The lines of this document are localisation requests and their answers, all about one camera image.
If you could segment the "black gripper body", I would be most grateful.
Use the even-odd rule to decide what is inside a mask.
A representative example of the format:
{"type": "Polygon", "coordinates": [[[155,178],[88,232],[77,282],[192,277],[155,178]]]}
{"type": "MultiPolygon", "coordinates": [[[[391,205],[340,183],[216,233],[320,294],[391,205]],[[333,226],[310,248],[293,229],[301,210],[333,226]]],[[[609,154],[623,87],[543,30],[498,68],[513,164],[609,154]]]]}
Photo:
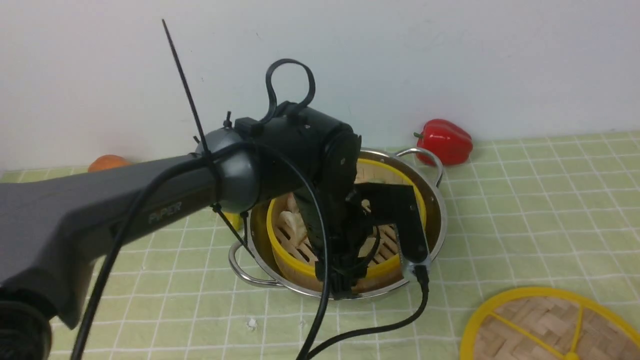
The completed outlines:
{"type": "Polygon", "coordinates": [[[293,193],[318,257],[314,276],[334,299],[352,296],[367,273],[359,251],[374,226],[355,189],[361,137],[343,121],[290,102],[269,120],[238,118],[235,131],[254,152],[253,203],[293,193]]]}

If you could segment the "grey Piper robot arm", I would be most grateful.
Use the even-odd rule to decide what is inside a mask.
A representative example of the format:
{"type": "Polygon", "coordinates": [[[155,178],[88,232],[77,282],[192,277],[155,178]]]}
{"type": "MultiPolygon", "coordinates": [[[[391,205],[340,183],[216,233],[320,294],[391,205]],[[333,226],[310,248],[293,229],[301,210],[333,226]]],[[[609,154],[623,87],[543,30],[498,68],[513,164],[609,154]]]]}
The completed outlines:
{"type": "Polygon", "coordinates": [[[357,260],[354,192],[362,138],[350,125],[284,102],[267,120],[238,118],[187,155],[68,177],[1,185],[1,358],[45,360],[50,320],[80,325],[75,355],[123,246],[206,207],[240,214],[294,193],[320,256],[357,260]]]}

